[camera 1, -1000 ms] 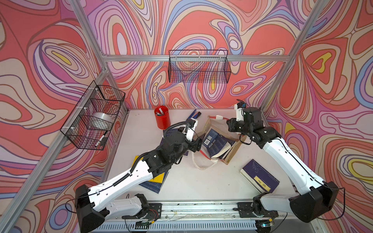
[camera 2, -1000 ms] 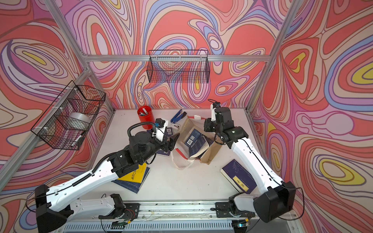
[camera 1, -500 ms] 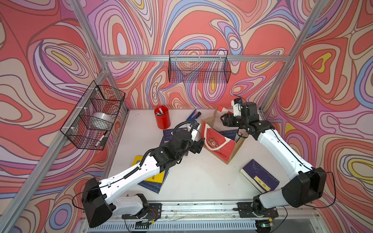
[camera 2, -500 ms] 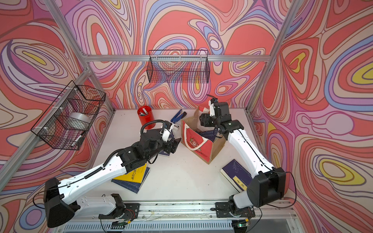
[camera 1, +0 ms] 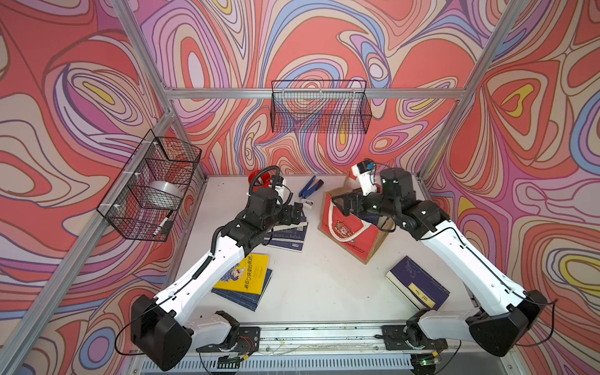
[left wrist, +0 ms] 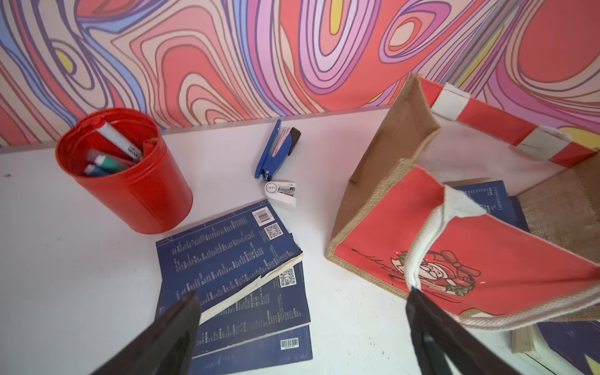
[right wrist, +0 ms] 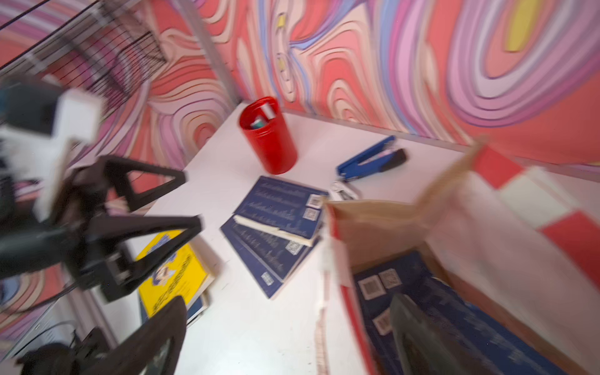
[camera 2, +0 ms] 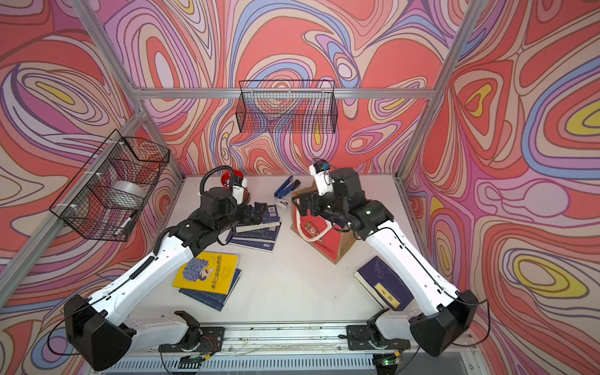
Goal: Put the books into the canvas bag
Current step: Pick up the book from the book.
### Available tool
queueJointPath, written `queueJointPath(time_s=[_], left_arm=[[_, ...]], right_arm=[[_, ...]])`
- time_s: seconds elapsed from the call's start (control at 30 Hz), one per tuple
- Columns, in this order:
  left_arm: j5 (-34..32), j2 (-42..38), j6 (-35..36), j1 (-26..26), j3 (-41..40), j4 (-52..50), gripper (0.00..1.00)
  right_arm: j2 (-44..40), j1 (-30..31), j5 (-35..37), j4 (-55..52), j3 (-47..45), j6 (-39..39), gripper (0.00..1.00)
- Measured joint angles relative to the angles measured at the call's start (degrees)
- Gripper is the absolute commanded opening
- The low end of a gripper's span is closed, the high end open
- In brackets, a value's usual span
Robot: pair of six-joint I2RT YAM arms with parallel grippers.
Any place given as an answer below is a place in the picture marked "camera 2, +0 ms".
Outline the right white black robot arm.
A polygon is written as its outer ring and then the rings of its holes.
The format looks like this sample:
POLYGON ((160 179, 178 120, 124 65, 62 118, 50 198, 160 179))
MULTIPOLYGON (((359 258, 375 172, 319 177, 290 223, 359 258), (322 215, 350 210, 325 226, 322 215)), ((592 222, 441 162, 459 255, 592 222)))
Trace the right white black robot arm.
POLYGON ((376 332, 387 340, 412 340, 428 355, 440 356, 471 327, 481 300, 440 275, 407 239, 386 206, 366 197, 353 168, 333 169, 319 159, 309 173, 316 187, 293 197, 298 215, 321 217, 373 247, 417 303, 417 309, 408 313, 379 315, 376 332))

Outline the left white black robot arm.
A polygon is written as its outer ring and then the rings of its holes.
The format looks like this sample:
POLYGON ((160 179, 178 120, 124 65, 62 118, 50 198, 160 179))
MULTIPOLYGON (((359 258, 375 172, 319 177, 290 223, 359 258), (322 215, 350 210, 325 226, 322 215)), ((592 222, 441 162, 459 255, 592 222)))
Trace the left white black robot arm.
POLYGON ((200 206, 187 219, 165 228, 140 262, 89 297, 75 295, 64 305, 66 338, 95 371, 107 370, 131 351, 173 345, 195 351, 203 340, 200 323, 184 311, 134 321, 134 308, 163 282, 239 223, 260 219, 244 197, 244 186, 229 166, 201 180, 200 206))

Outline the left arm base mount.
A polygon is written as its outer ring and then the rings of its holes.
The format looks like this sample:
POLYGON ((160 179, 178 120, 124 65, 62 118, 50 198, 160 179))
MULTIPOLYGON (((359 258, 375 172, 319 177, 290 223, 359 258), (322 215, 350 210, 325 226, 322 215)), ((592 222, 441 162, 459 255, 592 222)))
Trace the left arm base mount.
POLYGON ((200 353, 214 355, 223 348, 224 327, 204 327, 191 314, 178 310, 175 316, 184 320, 187 331, 179 342, 175 344, 162 344, 159 351, 162 353, 200 353))

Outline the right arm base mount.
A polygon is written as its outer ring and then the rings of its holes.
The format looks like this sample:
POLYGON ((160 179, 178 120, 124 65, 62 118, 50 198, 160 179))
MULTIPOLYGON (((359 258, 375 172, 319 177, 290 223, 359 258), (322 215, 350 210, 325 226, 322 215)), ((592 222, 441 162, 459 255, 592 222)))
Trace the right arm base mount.
POLYGON ((347 341, 348 349, 351 351, 394 349, 403 353, 411 348, 410 341, 399 338, 386 339, 376 327, 377 318, 388 311, 389 309, 382 309, 365 323, 348 325, 345 334, 339 337, 347 341))

